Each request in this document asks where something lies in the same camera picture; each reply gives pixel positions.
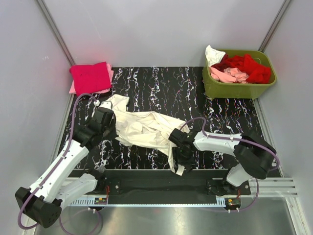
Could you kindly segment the cream white t shirt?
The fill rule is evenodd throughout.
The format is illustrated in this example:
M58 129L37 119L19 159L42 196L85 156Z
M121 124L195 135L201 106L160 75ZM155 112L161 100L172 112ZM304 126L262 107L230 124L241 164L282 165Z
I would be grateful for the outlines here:
M176 128L185 133L190 131L185 121L155 111L129 112L127 105L130 98L114 94L106 101L98 102L100 107L113 110L116 117L116 138L125 146L156 149L168 157L170 170L181 176L185 167L175 169L172 148L176 145L168 140Z

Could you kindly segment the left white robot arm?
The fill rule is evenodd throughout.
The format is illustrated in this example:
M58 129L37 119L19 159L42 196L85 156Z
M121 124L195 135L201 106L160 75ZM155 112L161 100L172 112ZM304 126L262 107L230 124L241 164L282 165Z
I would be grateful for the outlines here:
M105 190L105 176L95 169L87 169L82 176L63 186L75 166L97 147L104 137L115 138L116 116L111 101L103 101L86 125L72 131L69 140L49 168L30 187L20 187L15 198L19 205L18 225L22 229L22 215L44 228L58 220L62 210L86 193L100 194Z

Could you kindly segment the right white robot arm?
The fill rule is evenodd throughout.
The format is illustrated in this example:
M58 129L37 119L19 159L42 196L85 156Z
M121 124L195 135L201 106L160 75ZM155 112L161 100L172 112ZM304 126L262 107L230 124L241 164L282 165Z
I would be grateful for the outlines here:
M233 194L241 184L251 178L263 180L273 169L272 163L278 161L276 150L256 133L249 134L214 134L192 130L185 133L174 129L169 141L179 173L196 168L195 151L211 151L228 154L238 160L222 181L224 192Z

